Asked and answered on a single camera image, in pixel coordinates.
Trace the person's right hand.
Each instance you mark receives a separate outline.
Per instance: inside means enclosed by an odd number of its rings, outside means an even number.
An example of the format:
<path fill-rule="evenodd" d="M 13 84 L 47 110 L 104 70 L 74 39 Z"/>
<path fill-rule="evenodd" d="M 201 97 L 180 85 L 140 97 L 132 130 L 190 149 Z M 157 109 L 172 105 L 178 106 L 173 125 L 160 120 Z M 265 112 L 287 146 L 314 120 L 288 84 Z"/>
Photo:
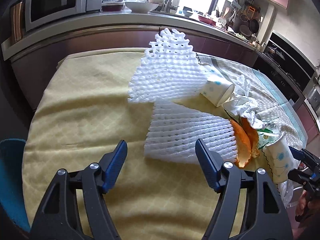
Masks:
<path fill-rule="evenodd" d="M 320 207 L 319 199 L 306 200 L 307 195 L 308 193 L 305 190 L 300 195 L 298 204 L 296 206 L 295 215 L 301 216 L 304 213 L 304 210 L 306 209 L 306 207 L 308 207 L 309 209 L 319 209 Z"/>

